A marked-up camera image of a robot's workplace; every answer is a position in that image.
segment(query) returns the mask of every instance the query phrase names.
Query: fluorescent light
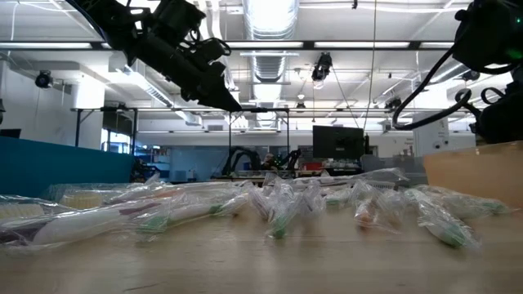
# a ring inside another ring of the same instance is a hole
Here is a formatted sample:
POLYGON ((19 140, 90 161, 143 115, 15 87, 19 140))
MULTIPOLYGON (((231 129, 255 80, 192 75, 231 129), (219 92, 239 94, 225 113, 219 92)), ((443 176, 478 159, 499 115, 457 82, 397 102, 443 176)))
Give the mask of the fluorescent light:
POLYGON ((200 112, 226 112, 223 109, 214 109, 208 107, 199 107, 199 108, 182 108, 183 111, 200 111, 200 112))
POLYGON ((169 131, 138 131, 141 134, 167 134, 169 131))
POLYGON ((315 42, 316 48, 406 48, 409 42, 315 42))
POLYGON ((228 42, 231 48, 301 48, 303 42, 280 42, 280 41, 252 41, 252 42, 228 42))
POLYGON ((452 68, 444 71, 442 74, 438 75, 437 77, 434 77, 431 79, 432 82, 439 82, 442 78, 444 78, 447 74, 450 74, 452 73, 453 71, 455 71, 456 69, 460 68, 462 66, 462 64, 459 64, 459 65, 456 65, 456 66, 453 66, 452 68))
POLYGON ((422 42, 420 48, 451 48, 454 42, 422 42))
POLYGON ((0 42, 0 49, 92 49, 88 42, 0 42))
POLYGON ((171 112, 171 109, 158 109, 158 108, 144 108, 144 109, 138 109, 138 111, 144 111, 144 112, 171 112))
POLYGON ((240 52, 242 57, 285 57, 285 56, 300 56, 296 52, 240 52))

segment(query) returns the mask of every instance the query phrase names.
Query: cardboard box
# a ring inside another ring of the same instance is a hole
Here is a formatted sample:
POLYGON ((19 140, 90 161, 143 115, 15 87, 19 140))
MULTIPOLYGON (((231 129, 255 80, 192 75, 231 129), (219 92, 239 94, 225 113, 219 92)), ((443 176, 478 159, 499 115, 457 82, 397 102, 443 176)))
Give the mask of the cardboard box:
POLYGON ((429 185, 523 208, 523 141, 424 157, 429 185))

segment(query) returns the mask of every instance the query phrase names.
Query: security camera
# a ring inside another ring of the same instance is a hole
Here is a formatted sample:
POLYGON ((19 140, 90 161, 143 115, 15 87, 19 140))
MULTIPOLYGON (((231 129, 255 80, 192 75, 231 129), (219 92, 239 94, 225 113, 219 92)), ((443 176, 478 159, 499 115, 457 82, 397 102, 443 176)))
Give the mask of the security camera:
POLYGON ((53 83, 54 79, 51 76, 50 70, 40 70, 40 74, 36 77, 36 80, 34 80, 36 87, 41 89, 49 89, 53 83))

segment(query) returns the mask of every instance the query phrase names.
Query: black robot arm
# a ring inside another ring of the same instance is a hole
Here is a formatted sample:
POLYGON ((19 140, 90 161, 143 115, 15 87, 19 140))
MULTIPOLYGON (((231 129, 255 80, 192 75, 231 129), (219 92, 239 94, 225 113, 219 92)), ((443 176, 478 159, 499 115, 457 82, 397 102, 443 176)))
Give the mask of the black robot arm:
POLYGON ((66 0, 128 65, 140 59, 181 88, 184 100, 227 111, 241 106, 225 87, 225 66, 217 62, 230 48, 217 38, 201 40, 205 14, 185 0, 162 0, 156 10, 126 7, 116 0, 66 0), (191 42, 186 41, 190 35, 191 42))

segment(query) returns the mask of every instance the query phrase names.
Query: desk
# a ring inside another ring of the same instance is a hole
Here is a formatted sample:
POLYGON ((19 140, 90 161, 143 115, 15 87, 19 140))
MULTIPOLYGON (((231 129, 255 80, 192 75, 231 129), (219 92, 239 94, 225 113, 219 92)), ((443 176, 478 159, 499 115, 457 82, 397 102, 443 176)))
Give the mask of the desk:
POLYGON ((114 234, 35 256, 0 256, 0 293, 521 293, 523 216, 470 222, 480 254, 437 242, 415 219, 362 233, 351 209, 264 238, 257 215, 197 220, 155 242, 114 234))

